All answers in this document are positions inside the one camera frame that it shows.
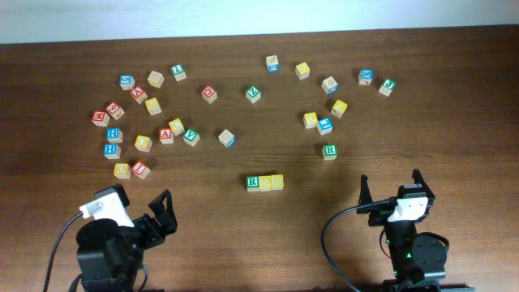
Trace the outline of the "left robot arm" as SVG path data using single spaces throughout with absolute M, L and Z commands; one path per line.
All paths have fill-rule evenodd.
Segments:
M 144 268 L 144 252 L 165 242 L 177 231 L 172 195 L 164 190 L 144 214 L 130 219 L 130 201 L 121 184 L 94 195 L 94 201 L 79 208 L 82 217 L 93 220 L 76 235 L 77 260 L 86 291 L 132 291 L 139 270 Z

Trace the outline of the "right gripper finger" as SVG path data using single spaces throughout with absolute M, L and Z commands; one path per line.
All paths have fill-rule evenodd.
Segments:
M 359 206 L 365 206 L 365 205 L 373 203 L 367 180 L 368 180 L 368 177 L 365 174 L 362 174 L 361 178 L 360 178 L 361 187 L 360 187 L 360 194 L 359 194 L 359 198 L 358 198 Z
M 419 171 L 419 169 L 414 169 L 413 172 L 412 172 L 412 178 L 414 179 L 414 183 L 415 184 L 421 184 L 421 185 L 425 185 L 425 181 L 421 175 L 421 172 Z

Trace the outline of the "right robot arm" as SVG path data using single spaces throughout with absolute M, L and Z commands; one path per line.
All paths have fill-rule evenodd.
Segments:
M 380 235 L 388 245 L 394 279 L 382 284 L 383 291 L 474 291 L 467 285 L 442 286 L 449 241 L 431 232 L 419 233 L 416 225 L 429 215 L 435 195 L 419 170 L 411 184 L 398 188 L 395 196 L 375 202 L 367 176 L 361 176 L 358 214 L 367 214 L 370 227 L 381 226 Z

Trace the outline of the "yellow S block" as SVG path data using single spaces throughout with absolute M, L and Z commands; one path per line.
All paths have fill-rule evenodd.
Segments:
M 259 176 L 259 190 L 260 191 L 271 191 L 272 190 L 272 180 L 271 176 Z
M 282 174 L 273 174 L 271 176 L 271 189 L 282 190 L 284 188 L 284 176 Z

